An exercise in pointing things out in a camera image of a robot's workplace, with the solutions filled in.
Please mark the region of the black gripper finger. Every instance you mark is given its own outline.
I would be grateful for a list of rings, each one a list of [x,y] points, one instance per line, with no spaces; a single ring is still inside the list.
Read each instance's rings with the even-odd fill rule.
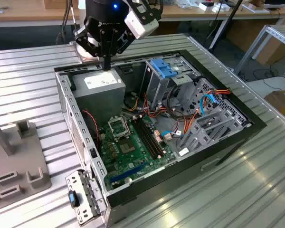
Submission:
[[[111,69],[111,57],[123,53],[134,41],[133,33],[126,28],[124,31],[114,30],[107,59],[107,70]]]
[[[101,44],[88,31],[86,25],[74,32],[75,42],[89,55],[98,58],[102,69],[107,71],[107,56],[103,56]]]

